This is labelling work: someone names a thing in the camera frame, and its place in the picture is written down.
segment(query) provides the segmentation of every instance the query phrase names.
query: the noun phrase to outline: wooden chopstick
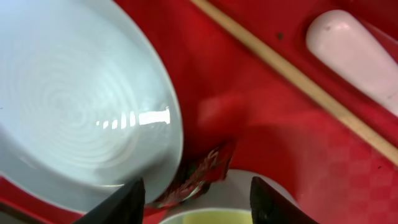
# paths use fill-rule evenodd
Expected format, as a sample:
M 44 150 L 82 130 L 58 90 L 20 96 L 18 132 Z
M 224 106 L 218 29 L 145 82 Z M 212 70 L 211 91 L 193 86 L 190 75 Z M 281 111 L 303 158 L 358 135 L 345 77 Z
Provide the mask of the wooden chopstick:
M 208 1 L 191 0 L 191 2 L 242 42 L 262 61 L 270 65 L 289 82 L 307 94 L 313 101 L 317 102 L 323 109 L 342 122 L 347 128 L 398 166 L 398 149 L 395 146 L 330 96 L 298 68 Z

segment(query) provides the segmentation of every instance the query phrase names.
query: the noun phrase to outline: round plate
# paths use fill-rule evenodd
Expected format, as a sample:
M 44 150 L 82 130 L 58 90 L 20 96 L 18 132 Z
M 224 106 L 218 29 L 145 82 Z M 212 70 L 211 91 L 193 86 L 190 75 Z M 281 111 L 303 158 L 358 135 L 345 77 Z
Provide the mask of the round plate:
M 142 176 L 151 202 L 181 155 L 167 72 L 114 2 L 0 2 L 0 170 L 11 182 L 87 212 Z

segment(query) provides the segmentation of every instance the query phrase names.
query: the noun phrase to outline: dark spot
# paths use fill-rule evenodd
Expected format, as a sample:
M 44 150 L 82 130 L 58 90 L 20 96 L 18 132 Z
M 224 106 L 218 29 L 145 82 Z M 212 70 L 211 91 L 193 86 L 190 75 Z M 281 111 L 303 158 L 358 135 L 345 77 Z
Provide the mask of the dark spot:
M 278 33 L 278 40 L 282 40 L 284 38 L 284 34 L 283 33 Z

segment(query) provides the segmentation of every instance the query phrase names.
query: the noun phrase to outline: red table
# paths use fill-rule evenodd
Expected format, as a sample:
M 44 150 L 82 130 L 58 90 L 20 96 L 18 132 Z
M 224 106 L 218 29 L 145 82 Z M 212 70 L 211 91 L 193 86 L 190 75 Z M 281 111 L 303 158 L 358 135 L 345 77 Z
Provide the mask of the red table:
M 283 185 L 321 223 L 398 223 L 398 173 L 389 161 L 264 65 L 187 0 L 118 0 L 162 58 L 185 130 L 184 159 L 238 140 L 232 167 Z M 398 119 L 321 64 L 305 47 L 319 14 L 346 9 L 398 60 L 395 0 L 214 2 L 398 146 Z M 48 222 L 79 217 L 0 180 L 0 197 Z M 147 217 L 157 223 L 162 214 Z

